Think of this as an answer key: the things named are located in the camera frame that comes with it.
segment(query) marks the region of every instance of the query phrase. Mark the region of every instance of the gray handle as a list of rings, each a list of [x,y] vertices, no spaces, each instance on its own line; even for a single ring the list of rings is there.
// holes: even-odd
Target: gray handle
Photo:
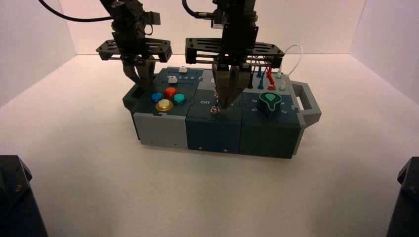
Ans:
[[[322,111],[314,98],[313,92],[307,83],[291,81],[296,97],[300,97],[303,105],[303,110],[300,113],[303,115],[307,127],[317,123],[320,120]]]

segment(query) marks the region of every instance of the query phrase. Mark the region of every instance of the screw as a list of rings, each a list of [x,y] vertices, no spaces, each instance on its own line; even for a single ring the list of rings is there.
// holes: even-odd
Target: screw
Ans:
[[[218,115],[220,113],[220,108],[217,106],[212,106],[210,112],[213,115]]]
[[[20,192],[22,191],[23,186],[21,184],[16,185],[16,188],[14,189],[15,192]]]

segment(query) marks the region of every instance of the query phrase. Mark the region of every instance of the white wall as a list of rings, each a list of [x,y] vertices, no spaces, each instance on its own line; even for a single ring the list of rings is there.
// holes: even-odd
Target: white wall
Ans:
[[[351,54],[419,103],[419,1],[368,0]]]
[[[0,52],[0,106],[75,55],[66,22],[37,0],[1,1]]]
[[[99,0],[60,0],[64,13],[75,17],[101,17],[107,12]],[[221,37],[210,22],[193,19],[181,0],[141,0],[145,10],[159,12],[162,25],[153,38],[172,41],[174,53],[184,53],[186,37]],[[188,0],[195,11],[213,11],[211,0]],[[306,53],[348,53],[365,0],[258,0],[258,41],[280,48],[301,43]],[[95,54],[111,39],[111,21],[68,22],[77,54]]]

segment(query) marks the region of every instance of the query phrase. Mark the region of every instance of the white cable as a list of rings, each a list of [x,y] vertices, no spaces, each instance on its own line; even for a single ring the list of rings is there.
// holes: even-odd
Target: white cable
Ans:
[[[301,60],[302,60],[302,56],[303,56],[303,49],[302,49],[302,46],[301,45],[299,45],[299,44],[294,44],[294,45],[291,45],[289,48],[287,48],[287,50],[285,50],[285,54],[287,54],[287,52],[288,52],[288,50],[290,50],[291,48],[293,48],[293,47],[300,47],[300,49],[301,49],[301,54],[300,54],[300,59],[299,59],[299,61],[298,61],[298,63],[297,63],[297,65],[291,70],[291,72],[288,74],[288,76],[290,76],[293,72],[294,72],[294,70],[299,66],[299,64],[300,64],[300,62],[301,62]]]

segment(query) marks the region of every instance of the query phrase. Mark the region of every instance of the red probe plug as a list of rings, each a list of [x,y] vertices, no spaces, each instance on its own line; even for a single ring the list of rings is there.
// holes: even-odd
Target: red probe plug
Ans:
[[[268,90],[275,90],[275,81],[272,78],[272,68],[268,68],[268,72],[266,73],[266,77],[269,79],[269,83],[271,85],[268,87]]]

